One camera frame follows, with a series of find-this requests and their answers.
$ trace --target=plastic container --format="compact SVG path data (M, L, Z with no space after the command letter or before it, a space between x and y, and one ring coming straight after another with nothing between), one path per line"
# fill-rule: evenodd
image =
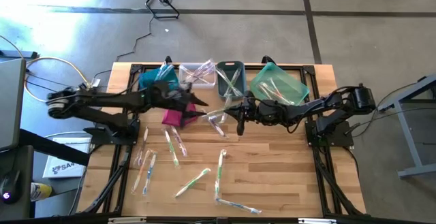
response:
M154 83L158 73L159 73L159 68L153 69L150 71L146 71L146 72L140 74L140 77L139 77L140 87L139 88L143 89L143 88L148 87L152 83ZM169 82L169 86L170 86L171 90L177 89L178 78L177 78L177 75L176 75L174 68L166 76L164 76L162 78L162 80Z
M258 99L274 99L286 105L297 106L309 94L309 88L297 81L274 63L267 63L251 81L250 90ZM265 91L279 91L282 98L266 95Z
M245 93L245 91L247 91L247 79L245 77L245 65L244 63L240 62L240 61L222 61L219 62L217 64L217 68L222 69L227 78L229 80L232 79L233 74L236 72L236 70L238 68L242 68L239 74L238 79L236 80L236 83L234 85L235 88L237 88L242 94ZM218 82L218 93L219 96L225 100L224 94L227 91L228 85L227 83L223 80L223 78L217 74L217 82ZM237 96L233 93L233 91L231 92L232 98L233 99L238 99L238 98L242 98L242 96Z
M201 65L203 65L203 63L182 63L182 64L180 64L179 69L178 69L178 79L180 80L180 82L185 81L186 78L189 76L189 74L180 67L184 67L184 68L188 69L189 72L193 73ZM216 81L217 81L216 80L216 73L215 73L215 66L213 66L213 71L210 74L206 74L205 76L203 76L202 79L204 81L207 81L208 83L205 83L202 80L196 80L196 81L192 82L192 87L193 88L200 88L200 89L213 88L215 86Z

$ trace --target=teal plastic container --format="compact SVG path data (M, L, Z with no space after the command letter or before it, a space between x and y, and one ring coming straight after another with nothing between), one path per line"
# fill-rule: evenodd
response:
M259 99L273 99L286 105L298 105L309 88L274 63L267 63L250 82L250 90Z
M157 74L159 73L159 68L146 71L139 76L139 89L146 88L154 83ZM165 80L169 82L170 90L175 90L178 87L178 78L175 70L171 70L165 77L161 80Z

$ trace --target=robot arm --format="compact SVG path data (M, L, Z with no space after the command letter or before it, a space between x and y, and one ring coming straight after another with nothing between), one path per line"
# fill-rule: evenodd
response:
M328 116L320 116L316 120L317 133L334 131L335 127L353 115L369 114L375 109L373 94L370 89L360 84L347 86L333 91L301 106L283 105L274 100L256 99L248 91L243 102L225 110L238 121L238 135L244 133L244 124L254 121L263 125L283 125L289 127L297 124L305 117L336 110Z

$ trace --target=black cable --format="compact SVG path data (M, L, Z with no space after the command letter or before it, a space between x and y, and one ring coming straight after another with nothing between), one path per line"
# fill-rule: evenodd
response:
M359 174L359 165L358 165L358 163L357 163L357 159L356 159L356 157L354 156L353 152L352 152L348 147L344 146L343 148L344 148L344 149L349 153L349 155L354 159L354 164L356 165L357 177L360 178L360 174Z
M75 87L73 85L66 85L66 84L63 84L63 83L60 83L60 82L56 82L56 81L53 81L53 80L49 80L49 79L46 79L46 78L41 78L41 77L38 77L38 76L30 74L30 73L27 73L27 75L35 77L35 78L39 78L40 80L45 80L45 81L48 81L48 82L52 82L54 84L60 84L60 85L66 86L66 87Z
M73 204L71 205L71 208L69 209L68 215L71 215L71 213L73 213L73 209L74 209L74 206L76 205L77 198L79 196L79 193L81 192L80 187L82 186L82 182L83 182L83 179L84 179L84 176L86 173L87 173L87 169L85 168L83 171L82 177L80 177L79 185L77 186L77 191L76 191L76 194L74 196Z
M151 35L151 22L153 21L154 18L155 18L155 16L153 15L153 17L151 17L151 20L149 21L149 33L147 33L147 34L144 35L144 36L141 36L141 37L137 38L137 39L135 40L135 45L134 45L134 47L132 48L131 52L127 52L127 53L124 53L124 54L120 54L119 56L116 57L115 62L118 62L118 60L119 60L121 57L127 56L127 55L129 55L129 54L135 54L135 52L136 52L136 46L138 45L138 41L141 40L141 39L143 39L143 38L148 37L149 35Z
M401 90L401 89L404 89L404 88L407 88L407 87L409 87L409 86L411 86L411 85L414 85L415 83L412 83L412 84L408 84L408 85L405 85L405 86L402 86L402 87L400 87L400 88L398 88L398 89L396 89L396 90L393 90L393 91L391 91L389 94L387 94L385 97L383 97L381 100L380 100L380 102L377 104L377 107L376 107L376 110L374 110L374 112L373 112L373 115L372 115L372 117L371 117L371 121L373 121L373 119L375 118L375 116L378 114L378 110L377 110L377 108L380 106L380 104L382 104L382 102L386 99L386 98L388 98L391 94L393 94L393 93L395 93L395 92L397 92L397 91L399 91L399 90ZM368 129L369 129L369 127L371 126L371 122L363 129L363 131L361 131L359 134L357 134L357 135L353 135L352 137L353 138L355 138L355 137L358 137L358 136L361 136L363 133L365 133Z
M358 128L358 127L360 127L360 126L362 126L362 125L365 125L365 124L367 124L367 123L372 123L373 121L376 121L376 120L379 120L379 119L382 119L382 118L386 118L386 117L389 117L389 116L392 116L392 115L395 115L395 114L399 114L399 113L402 113L402 112L409 112L409 111L415 111L415 110L436 110L436 108L412 108L412 109L408 109L408 110L403 110L403 111L400 111L400 112L394 112L393 114L389 114L389 115L385 115L385 116L381 116L381 117L379 117L379 118L374 118L374 119L371 119L371 120L369 120L369 121L367 121L367 122L364 122L364 123L357 123L356 125L355 125L355 127L351 130L351 131L347 131L348 133L350 133L350 132L352 132L355 128Z
M47 88L47 87L44 87L44 86L42 86L42 85L34 84L34 83L29 82L29 81L27 81L27 80L25 80L25 81L26 81L27 83L29 83L29 84L32 84L32 85L35 85L35 86L41 87L41 88L43 88L43 89L46 89L46 90L49 90L49 91L53 91L53 92L57 92L57 91L54 91L54 90L49 89L49 88Z
M116 96L122 95L124 92L128 91L138 81L139 81L139 77L136 78L136 80L132 84L130 84L124 91L121 91L121 92L115 93L115 94L110 94L110 95L77 95L77 94L76 95L67 95L67 96L64 96L64 97L58 97L58 98L55 98L55 99L51 99L49 102L57 101L57 100L60 100L60 99L72 98L72 97L91 97L91 98L116 97Z
M348 88L356 88L356 86L342 86L342 87L335 89L334 91L330 92L330 94L325 99L325 102L327 102L334 94L336 94L341 89L348 89Z
M109 69L109 70L106 70L106 71L101 71L101 72L99 72L99 73L96 73L96 74L94 75L94 78L93 78L93 79L95 79L95 77L97 77L98 75L100 75L100 74L104 74L104 73L107 73L107 72L109 72L109 71L112 71L112 70Z
M297 130L297 128L298 128L298 126L300 125L300 123L301 123L301 121L303 120L303 118L305 117L306 113L310 112L310 110L312 110L312 109L313 109L313 108L309 108L309 109L307 109L305 112L302 113L301 118L298 120L297 125L295 126L295 128L294 128L292 131L289 131L289 127L290 127L290 126L286 127L287 132L288 132L288 133L294 133L294 132Z
M16 161L16 158L17 158L17 154L18 154L18 151L19 151L20 149L19 149L19 148L15 148L15 149L12 149L12 150L15 150L15 153L14 153L14 160L13 160L13 162L12 162L12 166L11 166L11 169L10 169L9 171L12 171L12 170L14 169L15 161Z

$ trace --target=gray metal table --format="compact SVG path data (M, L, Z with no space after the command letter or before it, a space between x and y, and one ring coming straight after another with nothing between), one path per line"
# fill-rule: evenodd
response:
M398 172L400 178L436 172L436 99L428 91L436 86L436 74L419 80L401 94L380 105L395 108L415 166Z

